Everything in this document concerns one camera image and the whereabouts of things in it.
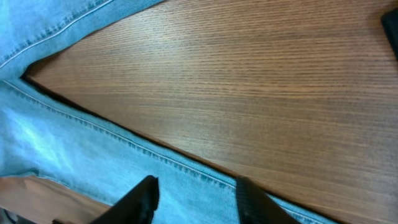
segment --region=jeans seam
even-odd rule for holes
[[[42,42],[45,42],[46,40],[49,40],[53,37],[58,36],[61,34],[63,31],[65,31],[67,28],[72,26],[74,23],[78,22],[80,19],[84,18],[85,16],[91,14],[92,12],[97,11],[98,9],[102,8],[103,6],[107,5],[108,3],[112,2],[113,0],[100,0],[97,2],[97,5],[95,8],[89,10],[89,11],[81,11],[77,14],[72,13],[72,18],[71,19],[65,19],[67,22],[64,24],[64,26],[58,26],[55,28],[53,31],[46,30],[46,34],[42,36],[41,39],[38,39],[36,41],[30,41],[27,40],[27,45],[22,46],[20,49],[17,49],[15,52],[7,55],[4,57],[4,61],[0,63],[0,68],[3,68],[7,63],[9,63],[11,60],[19,56],[20,54],[24,53],[26,50],[31,49],[32,47],[41,44]]]
[[[102,126],[99,126],[99,125],[94,124],[94,123],[92,123],[90,121],[87,121],[87,120],[85,120],[83,118],[79,118],[79,117],[77,117],[75,115],[72,115],[72,114],[69,114],[67,112],[64,112],[64,111],[62,111],[60,109],[56,109],[56,108],[54,108],[54,107],[52,107],[52,106],[50,106],[50,105],[48,105],[48,104],[46,104],[44,102],[41,102],[40,100],[34,98],[33,96],[30,96],[29,94],[25,93],[24,91],[22,91],[21,89],[19,89],[16,86],[10,84],[9,82],[7,82],[5,80],[2,80],[2,81],[5,84],[7,84],[10,87],[12,87],[12,88],[10,88],[10,90],[16,92],[17,93],[16,96],[18,96],[20,98],[24,98],[25,100],[27,100],[29,102],[34,101],[34,103],[39,104],[41,107],[45,108],[46,110],[48,110],[50,112],[53,112],[53,113],[56,113],[56,114],[59,114],[59,115],[63,115],[65,118],[68,118],[68,119],[73,120],[73,121],[75,121],[77,123],[80,123],[81,125],[84,125],[84,126],[86,126],[88,128],[91,128],[92,130],[97,131],[99,133],[105,133],[105,135],[111,136],[115,140],[118,140],[119,142],[121,142],[123,144],[126,144],[127,146],[129,146],[129,147],[131,147],[131,148],[133,148],[133,149],[135,149],[137,151],[140,151],[140,149],[142,149],[142,153],[143,154],[146,155],[147,152],[148,152],[148,156],[151,156],[152,158],[157,159],[160,162],[163,162],[165,164],[169,164],[168,162],[165,162],[165,161],[169,161],[170,164],[173,165],[173,167],[177,168],[180,171],[185,172],[186,174],[190,174],[190,175],[196,177],[196,174],[192,174],[192,172],[196,172],[197,174],[199,174],[201,176],[200,178],[201,178],[202,181],[210,183],[211,181],[214,180],[215,182],[218,183],[217,186],[220,187],[220,188],[229,187],[231,190],[235,189],[234,185],[231,185],[231,184],[229,184],[227,182],[224,182],[224,181],[222,181],[220,179],[217,179],[216,177],[213,177],[213,176],[208,175],[208,174],[206,174],[206,173],[204,173],[202,171],[199,171],[199,170],[197,170],[195,168],[192,168],[192,167],[190,167],[188,165],[185,165],[182,162],[179,162],[179,161],[171,159],[171,158],[169,158],[167,156],[161,155],[158,152],[155,152],[155,151],[150,150],[150,149],[148,149],[148,148],[146,148],[144,146],[141,146],[138,143],[133,142],[133,141],[129,140],[128,138],[125,138],[125,137],[121,136],[120,134],[116,134],[116,133],[114,133],[114,132],[112,132],[112,131],[110,131],[110,130],[102,127]],[[19,95],[18,93],[22,93],[24,96],[29,97],[30,100],[28,100],[25,97]]]

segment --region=jeans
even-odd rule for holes
[[[20,79],[27,66],[159,0],[0,1],[0,176],[35,175],[114,204],[145,176],[159,178],[153,223],[238,224],[235,180]],[[301,223],[334,223],[277,197]]]

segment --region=white stitching line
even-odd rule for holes
[[[99,8],[101,8],[101,7],[105,6],[105,5],[107,5],[107,4],[110,3],[111,1],[113,1],[113,0],[109,0],[109,1],[107,1],[107,2],[104,2],[104,3],[100,4],[100,5],[97,6],[95,9],[92,9],[91,11],[86,12],[85,14],[81,15],[80,17],[77,17],[74,21],[71,21],[68,25],[66,25],[64,28],[62,28],[61,30],[59,30],[59,31],[56,32],[55,34],[50,35],[50,36],[48,36],[47,38],[45,38],[45,39],[43,39],[43,40],[40,40],[40,41],[38,41],[38,42],[36,42],[36,43],[34,43],[34,44],[32,44],[32,45],[30,45],[30,46],[28,46],[28,47],[22,49],[22,50],[20,50],[20,51],[19,51],[18,53],[16,53],[14,56],[12,56],[12,57],[9,58],[8,60],[6,60],[6,61],[0,66],[0,68],[3,68],[3,66],[5,66],[8,62],[10,62],[12,59],[16,58],[18,55],[22,54],[22,53],[25,52],[26,50],[29,50],[29,49],[31,49],[32,47],[34,47],[34,46],[36,46],[36,45],[38,45],[38,44],[40,44],[40,43],[42,43],[42,42],[44,42],[44,41],[46,41],[46,40],[49,40],[49,39],[55,37],[56,35],[59,35],[59,34],[62,33],[64,30],[66,30],[68,27],[70,27],[71,25],[73,25],[75,22],[79,21],[81,18],[83,18],[83,17],[87,16],[88,14],[90,14],[90,13],[92,13],[92,12],[98,10]]]
[[[115,136],[117,136],[117,137],[119,137],[119,138],[121,138],[121,139],[124,139],[124,140],[126,140],[127,142],[130,142],[130,143],[132,143],[133,145],[135,145],[135,146],[137,146],[137,147],[141,147],[141,148],[143,148],[143,149],[146,149],[147,151],[149,151],[149,152],[151,152],[151,153],[153,153],[153,154],[155,154],[155,155],[158,155],[159,157],[162,157],[162,158],[164,158],[164,159],[167,159],[167,160],[170,160],[170,161],[172,161],[172,162],[175,162],[176,164],[179,164],[179,165],[181,165],[181,166],[183,166],[183,167],[186,167],[187,169],[190,169],[190,170],[192,170],[192,171],[194,171],[194,172],[197,172],[197,173],[199,173],[199,174],[202,174],[202,175],[204,175],[204,176],[207,176],[207,177],[209,177],[210,179],[213,179],[213,180],[215,180],[215,181],[217,181],[217,182],[221,182],[221,183],[223,183],[223,184],[225,184],[225,185],[228,185],[229,187],[232,187],[233,189],[235,189],[235,186],[232,185],[232,184],[229,184],[229,183],[224,182],[224,181],[222,181],[222,180],[220,180],[220,179],[217,179],[217,178],[215,178],[215,177],[213,177],[213,176],[211,176],[211,175],[208,175],[208,174],[206,174],[206,173],[204,173],[204,172],[202,172],[202,171],[199,171],[199,170],[196,170],[196,169],[194,169],[194,168],[192,168],[192,167],[189,167],[189,166],[187,166],[187,165],[185,165],[185,164],[183,164],[183,163],[181,163],[181,162],[179,162],[179,161],[175,161],[174,159],[171,159],[171,158],[169,158],[169,157],[167,157],[167,156],[163,156],[163,155],[161,155],[161,154],[159,154],[159,153],[157,153],[157,152],[155,152],[155,151],[152,151],[152,150],[150,150],[150,149],[148,149],[148,148],[146,148],[146,147],[144,147],[144,146],[141,146],[141,145],[139,145],[139,144],[137,144],[137,143],[135,143],[135,142],[129,140],[128,138],[125,138],[125,137],[123,137],[123,136],[120,136],[119,134],[116,134],[116,133],[114,133],[114,132],[112,132],[112,131],[110,131],[110,130],[108,130],[108,129],[102,128],[101,126],[98,126],[98,125],[96,125],[96,124],[93,124],[93,123],[91,123],[91,122],[89,122],[89,121],[87,121],[87,120],[85,120],[85,119],[81,119],[81,118],[79,118],[79,117],[77,117],[77,116],[74,116],[74,115],[72,115],[72,114],[69,114],[69,113],[66,113],[66,112],[64,112],[64,111],[58,110],[58,109],[56,109],[56,108],[54,108],[54,107],[52,107],[52,106],[50,106],[50,105],[48,105],[48,104],[46,104],[46,103],[44,103],[44,102],[42,102],[42,101],[40,101],[40,100],[34,98],[33,96],[28,95],[27,93],[25,93],[24,91],[20,90],[18,87],[14,86],[13,84],[11,84],[11,83],[9,83],[9,82],[7,82],[7,81],[5,81],[5,80],[2,80],[2,81],[3,81],[4,83],[7,83],[9,86],[13,87],[13,88],[16,89],[17,91],[21,92],[22,94],[28,96],[29,98],[31,98],[31,99],[33,99],[33,100],[35,100],[35,101],[38,101],[39,103],[41,103],[41,104],[43,104],[43,105],[45,105],[45,106],[48,106],[49,108],[52,108],[52,109],[54,109],[54,110],[56,110],[56,111],[58,111],[58,112],[60,112],[60,113],[63,113],[63,114],[68,114],[68,115],[70,115],[70,116],[72,116],[72,117],[74,117],[74,118],[76,118],[76,119],[79,119],[80,121],[87,122],[87,123],[91,124],[92,126],[96,126],[97,128],[100,128],[100,129],[102,129],[103,131],[105,131],[105,132],[107,132],[107,133],[113,134],[113,135],[115,135]]]

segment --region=folded denim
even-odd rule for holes
[[[36,175],[112,205],[154,175],[160,203],[153,223],[237,224],[232,177],[63,105],[19,78],[32,62],[158,2],[0,2],[0,176]],[[334,223],[272,199],[301,223]]]

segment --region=wooden table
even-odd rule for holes
[[[169,0],[29,76],[344,222],[397,223],[398,63],[379,22],[395,3]]]

